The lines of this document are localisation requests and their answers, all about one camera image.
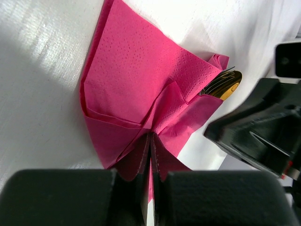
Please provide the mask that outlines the gold ornate spoon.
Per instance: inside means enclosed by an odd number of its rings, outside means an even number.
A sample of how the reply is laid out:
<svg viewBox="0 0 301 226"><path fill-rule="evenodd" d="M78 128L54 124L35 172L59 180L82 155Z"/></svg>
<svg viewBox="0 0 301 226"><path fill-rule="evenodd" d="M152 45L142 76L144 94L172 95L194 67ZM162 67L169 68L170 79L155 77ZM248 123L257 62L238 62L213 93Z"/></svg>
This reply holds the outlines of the gold ornate spoon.
<svg viewBox="0 0 301 226"><path fill-rule="evenodd" d="M209 95L225 101L238 88L242 80L242 73L239 71L230 71L221 76L214 87L208 93Z"/></svg>

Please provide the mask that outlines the magenta paper napkin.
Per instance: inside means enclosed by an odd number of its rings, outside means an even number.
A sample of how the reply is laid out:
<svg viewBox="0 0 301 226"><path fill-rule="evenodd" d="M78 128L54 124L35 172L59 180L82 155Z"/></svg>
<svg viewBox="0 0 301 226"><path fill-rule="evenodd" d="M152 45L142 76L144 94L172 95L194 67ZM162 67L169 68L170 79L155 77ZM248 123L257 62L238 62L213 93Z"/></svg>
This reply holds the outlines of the magenta paper napkin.
<svg viewBox="0 0 301 226"><path fill-rule="evenodd" d="M229 58L199 58L134 12L106 0L80 81L80 104L95 151L105 168L133 151L144 134L158 134L178 156L222 100L201 90Z"/></svg>

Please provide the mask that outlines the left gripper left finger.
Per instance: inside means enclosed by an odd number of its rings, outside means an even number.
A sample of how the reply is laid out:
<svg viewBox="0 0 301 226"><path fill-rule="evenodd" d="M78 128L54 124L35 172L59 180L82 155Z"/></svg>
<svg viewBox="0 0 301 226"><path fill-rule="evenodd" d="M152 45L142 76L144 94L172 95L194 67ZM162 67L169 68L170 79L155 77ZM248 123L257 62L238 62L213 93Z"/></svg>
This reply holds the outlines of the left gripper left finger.
<svg viewBox="0 0 301 226"><path fill-rule="evenodd" d="M110 169L24 169L0 194L3 226L144 226L150 135Z"/></svg>

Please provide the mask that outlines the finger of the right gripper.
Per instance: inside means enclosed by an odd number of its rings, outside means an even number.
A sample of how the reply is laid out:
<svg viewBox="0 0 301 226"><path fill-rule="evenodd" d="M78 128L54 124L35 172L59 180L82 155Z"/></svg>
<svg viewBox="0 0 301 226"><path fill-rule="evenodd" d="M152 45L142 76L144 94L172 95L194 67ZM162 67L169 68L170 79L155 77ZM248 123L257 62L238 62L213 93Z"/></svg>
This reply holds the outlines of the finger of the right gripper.
<svg viewBox="0 0 301 226"><path fill-rule="evenodd" d="M301 174L301 84L262 78L234 111L204 136L224 152L276 176Z"/></svg>

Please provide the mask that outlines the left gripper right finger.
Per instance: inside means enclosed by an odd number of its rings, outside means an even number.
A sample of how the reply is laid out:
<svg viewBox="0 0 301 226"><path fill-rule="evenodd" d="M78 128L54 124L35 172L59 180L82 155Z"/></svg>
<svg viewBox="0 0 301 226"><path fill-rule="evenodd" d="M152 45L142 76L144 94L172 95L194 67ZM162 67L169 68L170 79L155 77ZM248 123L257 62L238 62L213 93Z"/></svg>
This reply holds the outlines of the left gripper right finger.
<svg viewBox="0 0 301 226"><path fill-rule="evenodd" d="M192 171L150 136L157 226L294 226L284 189L258 170Z"/></svg>

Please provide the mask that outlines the silver fork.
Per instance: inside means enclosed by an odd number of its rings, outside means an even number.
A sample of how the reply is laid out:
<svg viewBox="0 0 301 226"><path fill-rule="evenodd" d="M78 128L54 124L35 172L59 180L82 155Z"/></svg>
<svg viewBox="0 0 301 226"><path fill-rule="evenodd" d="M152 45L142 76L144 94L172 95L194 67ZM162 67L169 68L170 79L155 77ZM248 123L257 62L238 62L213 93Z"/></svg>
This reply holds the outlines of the silver fork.
<svg viewBox="0 0 301 226"><path fill-rule="evenodd" d="M208 85L206 85L200 92L199 96L203 94L209 94L212 92L215 88L221 86L225 82L228 82L229 80L232 80L234 76L234 68L228 68L221 73L219 73Z"/></svg>

